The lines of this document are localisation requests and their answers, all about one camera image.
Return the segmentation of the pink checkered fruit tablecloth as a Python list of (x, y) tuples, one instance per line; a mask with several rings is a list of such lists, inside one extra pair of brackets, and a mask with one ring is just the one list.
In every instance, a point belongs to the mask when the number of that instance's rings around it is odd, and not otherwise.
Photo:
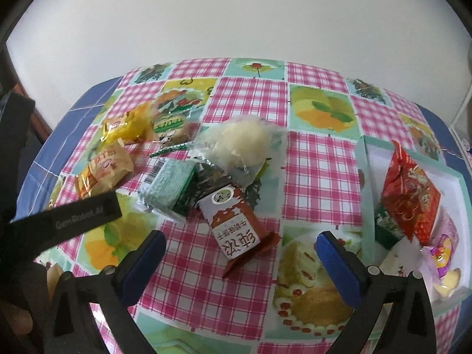
[(446, 353), (471, 294), (471, 180), (415, 103), (257, 58), (135, 69), (66, 116), (31, 209), (114, 189), (122, 217), (38, 257), (115, 268), (153, 229), (163, 261), (130, 314), (157, 353), (326, 353), (354, 309), (320, 262), (331, 232), (375, 271), (419, 271)]

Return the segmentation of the yellow triangular snack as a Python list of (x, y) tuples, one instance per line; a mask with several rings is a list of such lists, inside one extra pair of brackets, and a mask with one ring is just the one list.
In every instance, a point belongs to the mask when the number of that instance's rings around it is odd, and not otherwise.
[(459, 268), (448, 270), (439, 283), (433, 284), (433, 288), (441, 298), (447, 298), (457, 288), (460, 280), (461, 270)]

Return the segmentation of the beige orange swiss roll packet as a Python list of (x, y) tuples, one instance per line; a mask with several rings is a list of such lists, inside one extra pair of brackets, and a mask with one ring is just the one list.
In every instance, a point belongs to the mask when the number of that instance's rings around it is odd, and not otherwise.
[(111, 191), (135, 164), (126, 151), (122, 139), (106, 145), (89, 161), (76, 177), (75, 187), (81, 199)]

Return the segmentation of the purple swiss roll packet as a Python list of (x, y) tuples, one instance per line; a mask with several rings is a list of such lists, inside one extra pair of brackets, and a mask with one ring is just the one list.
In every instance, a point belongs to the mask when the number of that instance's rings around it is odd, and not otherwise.
[(432, 277), (433, 287), (455, 289), (458, 281), (451, 287), (444, 283), (446, 275), (459, 243), (459, 234), (446, 208), (441, 206), (431, 235), (429, 245), (422, 248), (421, 253)]

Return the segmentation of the clear packet round yellow pastry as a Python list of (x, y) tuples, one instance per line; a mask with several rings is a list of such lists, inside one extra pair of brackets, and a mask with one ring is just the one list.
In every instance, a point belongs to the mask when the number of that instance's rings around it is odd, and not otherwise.
[(237, 115), (200, 131), (189, 154), (223, 171), (241, 188), (250, 186), (271, 151), (282, 141), (285, 129), (255, 115)]

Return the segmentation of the white teal-edged box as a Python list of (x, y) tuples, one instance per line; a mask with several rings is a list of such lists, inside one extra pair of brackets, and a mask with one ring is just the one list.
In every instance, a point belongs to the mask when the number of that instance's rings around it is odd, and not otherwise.
[(471, 200), (464, 177), (443, 163), (363, 136), (362, 253), (392, 276), (419, 271), (435, 315), (471, 295)]

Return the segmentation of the yellow soft bread packet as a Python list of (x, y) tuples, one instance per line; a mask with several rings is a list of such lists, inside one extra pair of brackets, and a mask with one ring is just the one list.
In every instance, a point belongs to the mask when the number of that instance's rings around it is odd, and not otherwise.
[(110, 144), (121, 139), (125, 145), (148, 142), (153, 137), (154, 109), (151, 101), (143, 102), (124, 114), (102, 122), (100, 141)]

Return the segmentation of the green white wafer packet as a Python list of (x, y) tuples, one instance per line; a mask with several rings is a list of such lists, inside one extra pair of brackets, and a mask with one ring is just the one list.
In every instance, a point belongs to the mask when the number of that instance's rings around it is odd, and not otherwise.
[(137, 190), (136, 206), (178, 223), (185, 223), (190, 211), (196, 163), (158, 158)]

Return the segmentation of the white green text packet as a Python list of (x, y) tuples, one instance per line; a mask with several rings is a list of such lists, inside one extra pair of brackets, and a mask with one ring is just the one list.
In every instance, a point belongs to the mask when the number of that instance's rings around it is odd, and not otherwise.
[(404, 233), (383, 204), (379, 204), (374, 210), (374, 229), (375, 240), (386, 250), (393, 248), (404, 237)]

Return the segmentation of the white orange-print snack packet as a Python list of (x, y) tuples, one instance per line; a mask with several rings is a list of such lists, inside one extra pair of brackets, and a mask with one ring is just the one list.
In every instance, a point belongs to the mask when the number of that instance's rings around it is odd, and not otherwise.
[(388, 252), (380, 265), (380, 269), (387, 275), (407, 277), (412, 271), (422, 274), (427, 272), (428, 266), (421, 253), (422, 246), (414, 237), (409, 240), (402, 238)]

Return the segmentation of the blue plaid cloth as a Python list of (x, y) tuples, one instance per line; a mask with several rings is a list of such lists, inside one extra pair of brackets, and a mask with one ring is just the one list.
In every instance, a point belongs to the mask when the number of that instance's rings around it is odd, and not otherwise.
[(18, 196), (15, 220), (47, 208), (63, 166), (121, 80), (113, 78), (91, 87), (57, 124), (28, 170)]

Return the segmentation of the brown white jujube packet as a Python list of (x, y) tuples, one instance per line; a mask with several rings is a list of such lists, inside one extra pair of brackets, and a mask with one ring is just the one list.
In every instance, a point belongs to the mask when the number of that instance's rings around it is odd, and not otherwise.
[(223, 279), (280, 241), (277, 232), (264, 229), (242, 191), (235, 186), (223, 186), (204, 195), (197, 206), (227, 259)]

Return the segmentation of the red patterned snack bag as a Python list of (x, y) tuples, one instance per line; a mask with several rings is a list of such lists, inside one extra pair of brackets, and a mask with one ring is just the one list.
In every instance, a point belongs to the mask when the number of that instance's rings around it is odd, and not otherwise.
[(382, 189), (381, 204), (408, 239), (430, 241), (441, 194), (425, 171), (394, 141), (394, 153)]

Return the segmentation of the green cow biscuit packet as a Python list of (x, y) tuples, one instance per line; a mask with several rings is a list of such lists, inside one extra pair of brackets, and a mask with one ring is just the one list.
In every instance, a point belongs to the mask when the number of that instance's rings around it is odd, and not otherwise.
[(154, 103), (152, 158), (187, 147), (199, 127), (206, 104), (204, 94), (193, 89), (173, 88), (160, 93)]

